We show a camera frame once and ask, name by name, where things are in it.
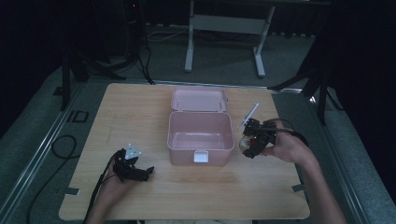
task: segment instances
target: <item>black curtain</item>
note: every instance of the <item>black curtain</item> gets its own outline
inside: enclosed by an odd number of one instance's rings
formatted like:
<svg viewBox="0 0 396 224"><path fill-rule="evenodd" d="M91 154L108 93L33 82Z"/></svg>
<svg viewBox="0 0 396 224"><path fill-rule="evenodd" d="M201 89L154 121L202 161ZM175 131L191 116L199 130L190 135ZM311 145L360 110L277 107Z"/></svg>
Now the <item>black curtain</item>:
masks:
<svg viewBox="0 0 396 224"><path fill-rule="evenodd" d="M0 17L1 137L62 56L31 1L2 2Z"/></svg>
<svg viewBox="0 0 396 224"><path fill-rule="evenodd" d="M338 3L342 7L332 11L299 74L331 60L329 85L335 88L396 201L396 4L378 0Z"/></svg>

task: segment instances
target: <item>box latch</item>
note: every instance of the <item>box latch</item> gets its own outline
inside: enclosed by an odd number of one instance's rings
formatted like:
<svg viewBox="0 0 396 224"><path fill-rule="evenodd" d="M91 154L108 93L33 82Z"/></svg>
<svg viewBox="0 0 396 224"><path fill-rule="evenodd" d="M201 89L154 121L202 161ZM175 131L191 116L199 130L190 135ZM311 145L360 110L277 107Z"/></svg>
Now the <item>box latch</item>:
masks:
<svg viewBox="0 0 396 224"><path fill-rule="evenodd" d="M194 152L194 162L197 162L197 163L209 162L209 152L208 151L195 151Z"/></svg>

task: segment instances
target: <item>pink plastic box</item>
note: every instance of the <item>pink plastic box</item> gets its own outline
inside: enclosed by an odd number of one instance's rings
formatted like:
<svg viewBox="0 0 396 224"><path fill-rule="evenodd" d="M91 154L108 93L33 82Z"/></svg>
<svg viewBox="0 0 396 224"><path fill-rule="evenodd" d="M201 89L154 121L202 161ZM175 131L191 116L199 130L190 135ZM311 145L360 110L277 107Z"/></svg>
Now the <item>pink plastic box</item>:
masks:
<svg viewBox="0 0 396 224"><path fill-rule="evenodd" d="M168 147L174 165L224 165L233 150L233 129L223 88L174 88Z"/></svg>

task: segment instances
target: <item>metal frame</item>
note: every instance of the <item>metal frame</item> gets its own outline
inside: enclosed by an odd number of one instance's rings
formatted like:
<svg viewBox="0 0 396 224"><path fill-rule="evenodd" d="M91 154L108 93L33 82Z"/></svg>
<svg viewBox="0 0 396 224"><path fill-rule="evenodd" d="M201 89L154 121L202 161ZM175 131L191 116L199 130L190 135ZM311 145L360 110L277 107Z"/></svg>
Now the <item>metal frame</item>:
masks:
<svg viewBox="0 0 396 224"><path fill-rule="evenodd" d="M270 7L266 20L196 15L194 14L194 1L190 0L189 44L187 46L184 70L186 72L192 71L194 30L233 32L260 35L259 45L253 48L253 55L256 62L257 75L265 77L265 70L262 64L262 46L267 37L274 11L275 7Z"/></svg>
<svg viewBox="0 0 396 224"><path fill-rule="evenodd" d="M64 122L67 120L67 115L69 114L71 105L76 101L82 86L83 84L77 83L77 86L72 92L70 103L64 111L59 113L56 120L52 123L47 135L44 137L40 146L36 150L35 155L25 166L12 191L8 194L6 201L2 204L0 209L1 224L9 222L9 219L21 202L21 199L28 190L30 184L35 179L38 169L40 169L41 164L43 163L44 159L46 159L47 154L50 151L50 145L52 141L56 139L62 127L64 126Z"/></svg>

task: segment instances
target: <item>wooden table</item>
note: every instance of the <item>wooden table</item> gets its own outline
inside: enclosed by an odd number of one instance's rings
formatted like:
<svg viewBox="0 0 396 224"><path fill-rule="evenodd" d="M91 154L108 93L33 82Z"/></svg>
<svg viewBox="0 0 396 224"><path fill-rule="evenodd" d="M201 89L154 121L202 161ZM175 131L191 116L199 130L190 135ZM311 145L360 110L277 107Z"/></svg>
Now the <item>wooden table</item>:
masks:
<svg viewBox="0 0 396 224"><path fill-rule="evenodd" d="M253 118L277 117L269 91L225 88L235 148L225 166L172 165L166 145L172 86L110 84L100 105L70 188L62 219L83 219L93 188L111 155L133 143L141 150L136 166L155 166L148 182L139 182L117 204L110 219L302 219L309 208L293 163L274 157L245 157L238 126L259 103Z"/></svg>

